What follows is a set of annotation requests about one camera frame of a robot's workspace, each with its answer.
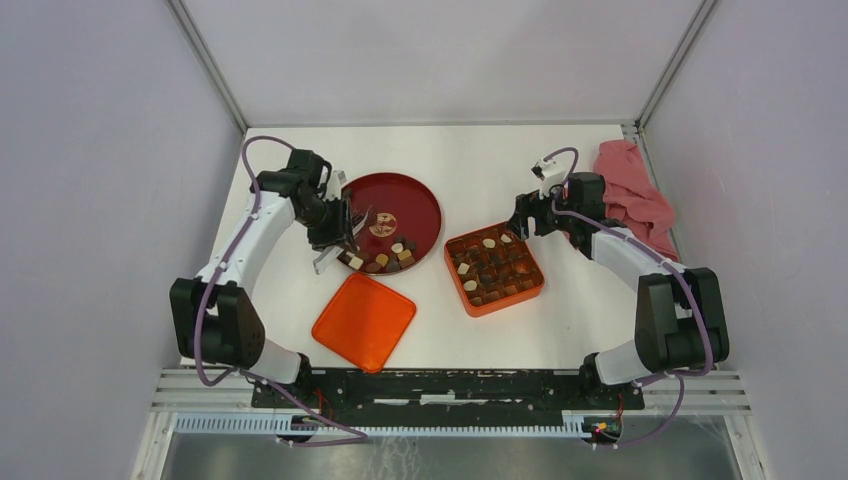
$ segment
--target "white wall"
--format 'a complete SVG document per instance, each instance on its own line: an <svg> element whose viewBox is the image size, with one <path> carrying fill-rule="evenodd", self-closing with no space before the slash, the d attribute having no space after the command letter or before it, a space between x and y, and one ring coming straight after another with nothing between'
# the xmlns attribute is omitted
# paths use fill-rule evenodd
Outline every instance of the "white wall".
<svg viewBox="0 0 848 480"><path fill-rule="evenodd" d="M632 119L698 0L186 0L252 126Z"/></svg>
<svg viewBox="0 0 848 480"><path fill-rule="evenodd" d="M839 0L721 2L648 128L779 479L848 465L846 19Z"/></svg>
<svg viewBox="0 0 848 480"><path fill-rule="evenodd" d="M0 478L126 478L239 136L165 2L0 2Z"/></svg>

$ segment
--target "circular sticker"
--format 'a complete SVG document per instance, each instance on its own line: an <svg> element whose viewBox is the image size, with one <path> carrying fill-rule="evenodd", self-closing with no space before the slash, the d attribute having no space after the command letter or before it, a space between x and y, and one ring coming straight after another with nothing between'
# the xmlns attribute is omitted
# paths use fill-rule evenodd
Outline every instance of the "circular sticker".
<svg viewBox="0 0 848 480"><path fill-rule="evenodd" d="M397 219L391 213L378 213L376 222L368 228L375 237L388 237L397 230Z"/></svg>

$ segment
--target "red round tray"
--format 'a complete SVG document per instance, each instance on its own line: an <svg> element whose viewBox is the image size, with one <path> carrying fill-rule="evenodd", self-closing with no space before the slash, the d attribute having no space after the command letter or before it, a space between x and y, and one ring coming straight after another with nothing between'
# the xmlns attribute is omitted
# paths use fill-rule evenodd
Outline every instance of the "red round tray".
<svg viewBox="0 0 848 480"><path fill-rule="evenodd" d="M397 261L391 247L398 236L406 239L405 244L415 243L411 250L415 263L399 270L403 272L419 263L432 250L442 231L442 209L433 193L418 180L399 173L374 173L357 178L343 190L350 195L354 216L371 210L368 222L356 237L356 244L366 257L359 271L369 275L397 273L366 271L379 254ZM339 257L346 265L349 257Z"/></svg>

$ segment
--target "gray floor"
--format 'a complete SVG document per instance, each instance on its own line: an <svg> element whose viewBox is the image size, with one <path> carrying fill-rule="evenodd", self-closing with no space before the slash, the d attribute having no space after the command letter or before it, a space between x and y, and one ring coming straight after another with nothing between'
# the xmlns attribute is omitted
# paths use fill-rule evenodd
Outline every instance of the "gray floor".
<svg viewBox="0 0 848 480"><path fill-rule="evenodd" d="M635 437L656 420L625 423ZM577 440L380 438L291 449L259 435L175 435L166 479L738 479L724 421L679 419L650 443L592 452Z"/></svg>

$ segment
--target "wire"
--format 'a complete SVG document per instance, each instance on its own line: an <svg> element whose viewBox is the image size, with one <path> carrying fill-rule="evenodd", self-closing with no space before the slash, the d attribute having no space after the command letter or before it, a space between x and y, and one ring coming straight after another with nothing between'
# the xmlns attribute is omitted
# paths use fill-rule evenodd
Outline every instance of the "wire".
<svg viewBox="0 0 848 480"><path fill-rule="evenodd" d="M701 315L701 309L698 308L698 303L695 301L695 296L692 294L692 289L689 288L689 284L686 283L686 280L683 279L683 276L680 275L680 272L678 272L676 268L672 267L671 264L668 263L668 260L663 258L660 254L653 251L651 247L645 245L636 238L625 235L617 230L613 230L612 228L609 228L606 225L602 225L592 220L591 218L585 215L581 215L577 212L572 212L570 210L559 210L558 208L556 208L556 199L551 202L551 210L557 215L565 215L582 220L598 228L599 230L602 230L614 237L617 237L627 243L630 243L631 245L641 250L643 253L651 257L663 268L665 268L666 271L671 273L674 279L677 280L677 283L680 284L680 288L683 289L683 294L686 296L686 300L689 302L689 306L692 307L692 314L695 317L695 324L698 327L698 334L701 336L701 343L704 346L704 368L695 372L691 370L670 370L669 372L660 372L654 375L649 375L647 377L640 378L636 381L641 386L647 386L656 382L657 380L665 378L667 376L667 373L683 377L703 377L704 375L710 373L715 359L713 358L713 349L710 345L709 334L707 334L707 326L704 323L704 317Z"/></svg>
<svg viewBox="0 0 848 480"><path fill-rule="evenodd" d="M542 162L549 162L549 161L551 161L552 158L556 157L557 155L559 155L561 153L565 153L565 152L573 153L574 154L574 160L571 161L571 168L568 169L568 173L565 174L565 178L562 181L562 187L563 188L565 188L565 184L568 183L568 177L570 177L571 174L574 173L574 169L577 168L577 159L580 157L580 154L577 152L577 149L574 148L574 147L563 147L563 148L560 148L559 150L554 150L553 152L545 155L542 158Z"/></svg>
<svg viewBox="0 0 848 480"><path fill-rule="evenodd" d="M195 322L194 322L194 343L193 343L194 366L197 369L197 376L200 378L200 382L203 383L204 385L206 385L207 387L214 387L215 385L221 383L221 381L224 378L226 378L229 374L236 371L236 368L231 367L231 368L226 369L224 371L224 373L222 373L221 375L219 375L218 377L216 377L214 379L210 379L208 376L206 376L206 371L203 368L203 360L201 358L202 352L201 352L200 338L201 338L201 333L203 332L203 320L206 318L206 305L209 304L209 298L212 295L212 290L214 289L215 284L218 281L218 277L221 276L221 273L226 268L227 262L229 262L230 257L232 256L232 254L235 251L236 247L238 246L239 242L241 242L241 239L244 238L244 235L247 233L247 230L250 228L250 225L253 224L254 218L253 218L252 215L255 214L256 212L258 212L259 208L261 206L260 205L261 195L259 194L261 189L259 188L259 181L256 179L256 174L253 172L253 169L250 167L250 163L247 161L247 148L253 142L256 142L256 141L259 141L259 140L269 140L269 141L272 141L272 142L279 143L280 145L283 145L285 147L288 147L291 150L295 149L294 146L292 146L292 144L286 142L285 140L282 140L282 139L277 138L277 137L272 137L270 135L257 135L255 137L251 137L251 138L247 139L244 142L244 144L241 146L241 161L244 164L245 170L247 170L247 175L250 177L250 183L253 185L253 191L255 192L254 199L253 199L253 206L250 209L251 215L247 217L246 221L244 222L244 225L241 226L238 233L233 238L233 241L230 243L230 245L224 251L224 255L221 257L221 263L219 263L218 266L215 267L215 270L213 270L212 275L210 276L208 282L206 283L206 288L203 290L203 295L200 298L200 308L197 309L197 316L196 316ZM304 412L308 413L310 416L321 421L325 425L330 426L330 427L334 427L338 430L341 430L343 432L347 432L347 433L354 435L354 437L352 437L352 438L342 438L342 439L337 439L337 440L328 440L328 441L313 442L313 443L289 442L290 446L295 446L295 447L324 447L324 446L331 446L331 445L348 445L348 444L351 444L351 443L364 442L368 439L368 435L366 435L365 432L360 432L359 430L355 430L353 428L344 426L340 423L336 423L333 420L330 420L329 418L326 418L326 417L322 416L320 413L317 413L314 410L312 410L311 408L307 407L303 402L298 400L294 395L289 393L288 390L283 388L283 386L278 384L277 382L274 382L273 380L265 378L261 375L257 375L255 373L249 372L247 370L241 370L240 372L241 372L242 375L244 375L247 378L251 378L251 379L258 381L260 383L270 385L271 388L273 388L274 390L277 390L277 392L279 392L288 401L293 403L295 406L297 406L298 408L300 408Z"/></svg>
<svg viewBox="0 0 848 480"><path fill-rule="evenodd" d="M614 237L621 239L622 241L624 241L626 243L630 243L631 245L633 245L636 248L638 248L639 250L641 250L643 253L648 255L648 257L652 258L657 263L662 265L662 267L666 271L668 271L674 277L675 280L677 280L677 283L680 284L680 288L683 289L683 294L686 296L686 300L689 302L689 306L692 307L692 314L695 317L695 324L698 327L698 334L701 336L701 343L703 344L703 347L704 347L704 357L705 357L704 367L701 370L698 370L698 371L695 371L695 372L690 371L690 370L670 370L668 372L660 372L660 373L649 375L647 377L640 378L640 379L636 380L638 385L647 386L647 385L650 385L650 384L652 384L652 383L654 383L654 382L656 382L660 379L665 378L667 375L673 375L675 378L677 378L677 381L680 383L680 393L677 396L677 403L674 405L674 409L671 411L671 414L669 414L669 416L666 417L666 419L659 426L659 428L657 428L653 432L649 433L648 435L645 435L644 437L640 437L640 438L637 438L637 439L634 439L634 440L629 440L629 441L626 441L626 442L617 443L617 444L613 445L612 448L619 448L619 447L624 447L624 446L628 446L628 445L638 445L638 444L643 443L643 442L645 442L645 441L647 441L651 438L654 438L657 435L659 435L660 433L662 433L666 428L668 428L668 425L677 416L677 412L680 410L680 405L683 404L683 396L684 396L684 392L685 392L685 389L684 389L684 386L683 386L683 377L702 377L702 376L710 373L710 371L713 367L713 363L715 362L715 358L713 357L713 349L712 349L712 345L710 345L710 338L709 338L709 334L707 333L707 326L704 323L704 317L701 314L701 309L698 308L698 303L695 301L695 296L692 294L692 289L689 288L689 284L686 283L686 280L683 279L683 276L680 275L680 272L678 272L676 268L672 267L671 264L668 263L668 260L663 258L660 254L656 253L653 249L651 249L650 247L648 247L644 243L640 242L636 238L625 235L625 234L623 234L623 233L621 233L617 230L613 230L612 228L609 228L606 225L602 225L601 223L596 222L595 220L592 220L591 218L586 217L585 215L581 215L577 212L572 212L570 210L559 210L556 207L556 198L554 198L554 200L551 201L551 210L557 215L565 215L565 216L574 217L574 218L577 218L579 220L582 220L582 221L598 228L599 230L602 230L602 231L604 231L604 232L606 232L606 233L608 233L608 234L610 234Z"/></svg>
<svg viewBox="0 0 848 480"><path fill-rule="evenodd" d="M624 395L618 394L618 410L615 412L615 417L613 417L613 421L621 421L621 416L624 415Z"/></svg>
<svg viewBox="0 0 848 480"><path fill-rule="evenodd" d="M603 435L603 436L607 437L608 439L610 439L614 442L618 442L618 439L620 438L620 437L613 437L612 435L610 435L609 433L607 433L603 430L596 430L595 433L597 433L599 435Z"/></svg>
<svg viewBox="0 0 848 480"><path fill-rule="evenodd" d="M648 440L651 440L662 432L664 432L665 429L667 429L668 426L671 425L671 421L674 420L675 417L677 417L677 412L680 411L680 406L683 404L683 377L681 377L680 375L674 375L674 378L676 378L677 381L680 383L680 393L677 395L677 403L674 404L674 409L671 410L671 413L667 417L665 417L665 420L663 420L663 422L660 424L659 427L657 427L656 430L645 436L634 438L633 440L627 440L624 442L617 442L614 445L603 445L599 443L594 443L592 444L593 448L601 448L604 450L616 450L621 447L632 447L635 445L639 445L640 443L645 443Z"/></svg>

